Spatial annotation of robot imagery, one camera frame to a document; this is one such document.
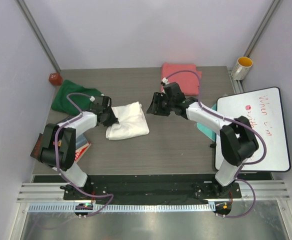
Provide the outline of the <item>white t shirt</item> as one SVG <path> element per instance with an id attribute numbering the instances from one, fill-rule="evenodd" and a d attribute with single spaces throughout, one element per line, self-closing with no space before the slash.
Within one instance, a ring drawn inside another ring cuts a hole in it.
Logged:
<path id="1" fill-rule="evenodd" d="M 110 141 L 119 141 L 148 135 L 150 130 L 142 109 L 142 104 L 131 104 L 112 107 L 113 113 L 118 119 L 108 127 L 105 137 Z"/>

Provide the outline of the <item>white whiteboard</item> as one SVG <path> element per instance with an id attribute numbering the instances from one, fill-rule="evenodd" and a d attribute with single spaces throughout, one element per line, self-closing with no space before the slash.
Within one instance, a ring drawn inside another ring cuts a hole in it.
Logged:
<path id="1" fill-rule="evenodd" d="M 281 92 L 270 87 L 221 97 L 217 111 L 225 116 L 244 116 L 265 141 L 267 153 L 262 162 L 246 165 L 246 172 L 287 172 L 291 168 Z"/>

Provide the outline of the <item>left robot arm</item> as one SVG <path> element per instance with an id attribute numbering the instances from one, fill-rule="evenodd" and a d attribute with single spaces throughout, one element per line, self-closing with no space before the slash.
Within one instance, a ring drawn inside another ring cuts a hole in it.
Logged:
<path id="1" fill-rule="evenodd" d="M 118 118 L 110 106 L 96 105 L 75 117 L 45 126 L 38 152 L 38 161 L 55 169 L 86 200 L 93 192 L 91 179 L 76 163 L 76 141 L 86 131 L 103 125 L 117 124 Z"/>

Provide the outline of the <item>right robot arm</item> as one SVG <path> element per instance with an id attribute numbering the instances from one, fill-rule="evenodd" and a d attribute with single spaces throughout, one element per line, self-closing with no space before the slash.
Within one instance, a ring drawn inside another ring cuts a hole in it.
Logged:
<path id="1" fill-rule="evenodd" d="M 171 112 L 202 124 L 219 136 L 223 161 L 212 180 L 211 190 L 216 197 L 227 196 L 245 161 L 259 149 L 249 121 L 243 116 L 222 117 L 196 98 L 186 98 L 182 93 L 175 97 L 155 92 L 146 113 L 168 117 Z"/>

